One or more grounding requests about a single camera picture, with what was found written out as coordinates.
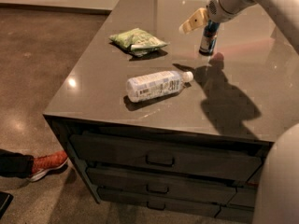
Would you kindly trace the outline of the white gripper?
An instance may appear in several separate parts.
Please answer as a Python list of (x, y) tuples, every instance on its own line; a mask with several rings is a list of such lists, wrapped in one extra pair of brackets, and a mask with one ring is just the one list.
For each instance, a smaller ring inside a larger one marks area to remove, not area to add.
[(207, 25), (208, 19), (222, 23), (232, 20), (245, 8), (255, 5), (253, 0), (207, 0), (206, 9), (198, 8), (178, 30), (181, 34), (188, 34)]

